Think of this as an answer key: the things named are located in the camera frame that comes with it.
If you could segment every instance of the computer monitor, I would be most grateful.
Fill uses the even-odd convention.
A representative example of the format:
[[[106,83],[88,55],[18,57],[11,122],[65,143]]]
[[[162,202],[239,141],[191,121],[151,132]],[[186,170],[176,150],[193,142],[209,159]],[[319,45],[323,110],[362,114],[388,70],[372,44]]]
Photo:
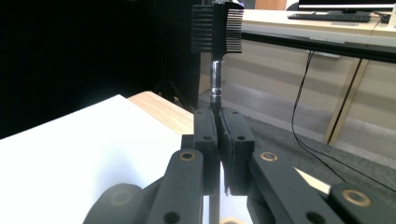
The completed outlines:
[[[300,0],[300,10],[392,11],[396,0]]]

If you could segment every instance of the black cable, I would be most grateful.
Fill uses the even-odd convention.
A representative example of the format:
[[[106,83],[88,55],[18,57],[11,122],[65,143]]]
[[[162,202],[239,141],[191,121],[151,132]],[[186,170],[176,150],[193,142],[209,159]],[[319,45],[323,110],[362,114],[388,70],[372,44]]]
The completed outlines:
[[[301,141],[300,138],[299,138],[299,137],[297,136],[297,134],[295,133],[295,131],[294,131],[294,115],[295,115],[295,111],[296,111],[296,109],[297,109],[297,105],[298,105],[298,103],[299,103],[299,101],[300,101],[300,96],[301,96],[301,92],[303,91],[303,86],[304,86],[306,74],[307,74],[307,72],[308,72],[309,64],[311,64],[311,60],[312,60],[313,55],[314,55],[314,51],[310,50],[310,51],[309,51],[309,54],[308,54],[308,59],[307,59],[307,61],[306,61],[306,66],[305,66],[305,71],[304,71],[304,77],[303,77],[303,80],[301,81],[300,88],[299,88],[299,91],[298,91],[298,94],[297,94],[297,97],[296,97],[296,101],[295,101],[295,103],[294,103],[293,114],[292,114],[292,116],[291,116],[291,129],[292,129],[294,138],[296,139],[297,143],[300,145],[300,147],[301,147],[302,149],[304,149],[306,152],[308,152],[309,154],[311,154],[312,156],[314,156],[315,158],[317,158],[321,163],[323,163],[328,169],[330,169],[335,175],[337,175],[337,176],[338,176],[340,179],[342,179],[344,182],[347,182],[347,181],[346,181],[343,177],[341,177],[332,167],[330,167],[329,164],[327,164],[325,161],[323,161],[321,158],[319,158],[319,157],[318,157],[317,155],[315,155],[313,152],[318,153],[318,154],[320,154],[320,155],[322,155],[322,156],[325,156],[325,157],[327,157],[327,158],[329,158],[329,159],[332,159],[332,160],[334,160],[334,161],[337,161],[337,162],[339,162],[340,164],[344,165],[345,167],[347,167],[347,168],[349,168],[349,169],[355,171],[356,173],[358,173],[358,174],[360,174],[360,175],[363,175],[363,176],[365,176],[365,177],[371,179],[372,181],[374,181],[375,183],[381,185],[382,187],[384,187],[384,188],[386,188],[386,189],[389,189],[389,190],[391,190],[391,191],[393,191],[393,192],[396,192],[395,189],[393,189],[393,188],[391,188],[391,187],[388,187],[387,185],[385,185],[385,184],[379,182],[378,180],[375,180],[374,178],[372,178],[372,177],[370,177],[370,176],[368,176],[368,175],[365,175],[364,173],[362,173],[361,171],[358,171],[357,169],[351,167],[350,165],[347,165],[346,163],[344,163],[344,162],[342,162],[342,161],[339,161],[339,160],[337,160],[337,159],[334,158],[334,157],[331,157],[331,156],[329,156],[329,155],[327,155],[327,154],[324,154],[324,153],[322,153],[322,152],[320,152],[320,151],[317,151],[317,150],[313,149],[312,147],[309,147],[309,146],[306,145],[303,141]]]

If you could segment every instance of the keyboard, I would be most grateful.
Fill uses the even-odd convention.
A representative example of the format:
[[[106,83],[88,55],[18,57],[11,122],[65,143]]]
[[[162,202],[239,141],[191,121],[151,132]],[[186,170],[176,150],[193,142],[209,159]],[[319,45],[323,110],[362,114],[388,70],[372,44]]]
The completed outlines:
[[[302,14],[295,13],[289,15],[290,20],[307,20],[307,21],[353,21],[368,22],[371,17],[369,15],[357,14]]]

